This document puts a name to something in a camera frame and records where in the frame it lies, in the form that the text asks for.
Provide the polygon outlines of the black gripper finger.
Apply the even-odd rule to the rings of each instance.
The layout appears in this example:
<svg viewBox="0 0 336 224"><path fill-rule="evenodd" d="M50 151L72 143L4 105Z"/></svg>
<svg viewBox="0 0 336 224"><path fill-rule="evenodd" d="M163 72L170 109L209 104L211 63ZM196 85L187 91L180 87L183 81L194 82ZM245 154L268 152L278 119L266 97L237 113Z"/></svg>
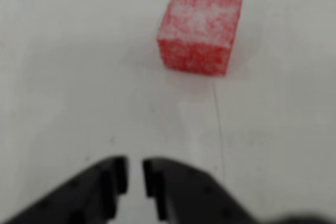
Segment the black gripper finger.
<svg viewBox="0 0 336 224"><path fill-rule="evenodd" d="M11 223L108 223L128 190L128 160L105 158L6 220Z"/></svg>
<svg viewBox="0 0 336 224"><path fill-rule="evenodd" d="M167 158L143 161L147 197L167 223L257 223L208 173Z"/></svg>

